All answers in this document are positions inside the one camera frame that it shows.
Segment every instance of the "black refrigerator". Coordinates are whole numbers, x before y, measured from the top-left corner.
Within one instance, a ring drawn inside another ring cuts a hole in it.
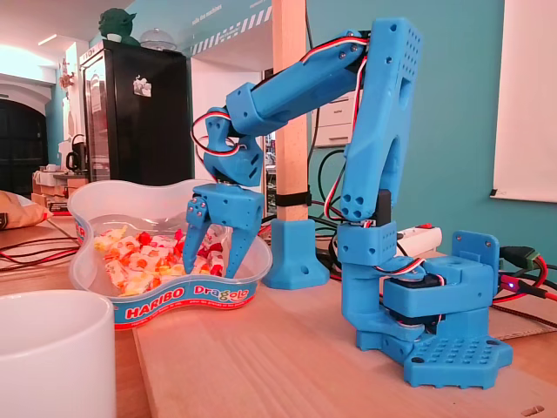
[[[103,40],[80,57],[90,181],[193,178],[186,57]]]

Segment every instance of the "glass dome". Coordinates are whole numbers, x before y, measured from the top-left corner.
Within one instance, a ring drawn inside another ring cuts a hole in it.
[[[146,31],[141,38],[139,38],[141,46],[144,48],[149,48],[151,50],[176,50],[176,44],[174,44],[174,39],[166,33],[164,30],[158,28]]]

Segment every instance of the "bag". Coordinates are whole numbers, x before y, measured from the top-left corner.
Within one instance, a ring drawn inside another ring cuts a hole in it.
[[[40,224],[51,216],[48,209],[23,196],[0,191],[0,231]]]

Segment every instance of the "candy bowl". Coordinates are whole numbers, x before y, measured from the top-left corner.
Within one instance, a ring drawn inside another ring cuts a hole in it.
[[[108,262],[104,258],[111,243],[109,241],[100,253],[98,249],[101,245],[98,243],[103,241],[99,240],[99,235],[110,234],[110,231],[118,231],[118,228],[124,229],[128,234],[124,242],[131,247],[137,245],[134,242],[145,237],[141,238],[141,233],[148,233],[150,237],[168,236],[168,240],[171,240],[178,230],[187,229],[187,203],[192,197],[193,187],[203,183],[206,181],[186,180],[175,185],[146,186],[108,180],[90,183],[71,196],[68,208],[76,221],[81,248],[70,264],[70,280],[75,288],[101,293],[112,302],[116,329],[139,326],[176,307],[205,305],[234,309],[253,300],[259,281],[272,265],[271,250],[259,237],[253,241],[233,279],[211,274],[222,271],[222,268],[207,269],[205,274],[195,274],[194,270],[194,274],[160,276],[158,281],[149,278],[147,280],[153,281],[141,290],[144,293],[135,288],[132,292],[122,293],[107,273]],[[223,232],[219,230],[220,226],[214,227],[217,233]],[[145,248],[144,245],[161,247],[164,243],[158,242],[156,245],[143,242],[141,248]],[[224,241],[223,247],[226,263],[229,248]],[[118,254],[111,253],[111,256],[116,257]]]

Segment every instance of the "whiteboard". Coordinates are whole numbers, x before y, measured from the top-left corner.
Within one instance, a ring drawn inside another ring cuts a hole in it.
[[[492,197],[557,202],[557,1],[506,0]]]

